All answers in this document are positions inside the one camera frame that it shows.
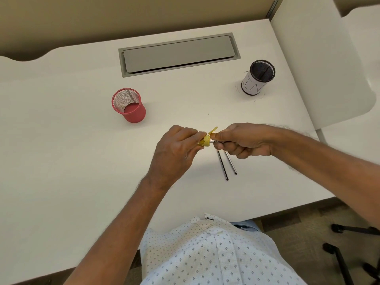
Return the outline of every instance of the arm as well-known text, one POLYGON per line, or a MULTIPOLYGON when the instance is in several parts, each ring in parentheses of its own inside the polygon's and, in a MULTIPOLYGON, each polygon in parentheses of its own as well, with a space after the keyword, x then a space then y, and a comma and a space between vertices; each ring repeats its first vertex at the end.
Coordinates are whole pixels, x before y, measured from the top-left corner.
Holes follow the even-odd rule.
POLYGON ((203 148, 197 143, 205 135, 175 125, 161 138, 147 175, 65 285, 123 284, 154 212, 203 148))
POLYGON ((291 130, 263 124, 232 124, 211 138, 231 155, 273 155, 317 182, 380 227, 380 166, 335 150, 291 130))

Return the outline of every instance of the forearm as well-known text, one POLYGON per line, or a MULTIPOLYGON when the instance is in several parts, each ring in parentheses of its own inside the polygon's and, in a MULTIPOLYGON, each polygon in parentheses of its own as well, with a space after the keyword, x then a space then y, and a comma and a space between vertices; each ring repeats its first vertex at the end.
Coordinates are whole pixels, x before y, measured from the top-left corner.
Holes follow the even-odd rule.
POLYGON ((123 284, 145 230, 166 192, 149 177, 143 178, 65 285, 123 284))
POLYGON ((271 154, 380 226, 380 166, 286 129, 277 131, 271 154))

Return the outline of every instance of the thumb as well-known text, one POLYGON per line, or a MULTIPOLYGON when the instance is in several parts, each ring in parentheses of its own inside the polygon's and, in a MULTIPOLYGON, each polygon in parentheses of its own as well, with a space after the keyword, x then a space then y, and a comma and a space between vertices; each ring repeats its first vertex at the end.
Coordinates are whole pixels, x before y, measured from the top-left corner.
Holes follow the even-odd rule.
POLYGON ((231 130, 221 131, 219 133, 211 133, 210 138, 216 141, 221 141, 221 142, 234 141, 231 130))
POLYGON ((198 153, 198 151, 204 149, 204 147, 202 146, 195 146, 193 149, 191 149, 188 153, 187 153, 187 159, 190 160, 191 162, 193 162, 193 159, 195 157, 195 155, 198 153))

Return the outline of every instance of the floor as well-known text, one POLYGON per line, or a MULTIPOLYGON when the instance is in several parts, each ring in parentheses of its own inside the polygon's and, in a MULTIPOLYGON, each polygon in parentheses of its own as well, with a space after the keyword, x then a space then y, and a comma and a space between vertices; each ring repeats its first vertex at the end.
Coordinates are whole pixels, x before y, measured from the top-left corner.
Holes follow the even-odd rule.
MULTIPOLYGON (((277 244, 283 258, 309 285, 344 284, 334 255, 322 250, 328 242, 340 248, 355 284, 371 284, 373 279, 361 268, 363 262, 374 266, 380 256, 380 237, 354 232, 333 233, 330 224, 368 227, 337 198, 308 204, 254 219, 277 244)), ((73 269, 68 269, 18 285, 61 285, 73 269)), ((136 254, 125 285, 141 282, 140 255, 136 254)))

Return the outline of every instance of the white patterned shirt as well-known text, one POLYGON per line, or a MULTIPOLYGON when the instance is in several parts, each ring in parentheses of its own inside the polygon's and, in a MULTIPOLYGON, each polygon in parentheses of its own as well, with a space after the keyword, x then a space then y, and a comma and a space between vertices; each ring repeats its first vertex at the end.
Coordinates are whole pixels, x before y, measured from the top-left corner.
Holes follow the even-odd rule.
POLYGON ((142 284, 306 284, 266 234, 238 229, 210 214, 205 217, 166 234, 145 232, 142 284))

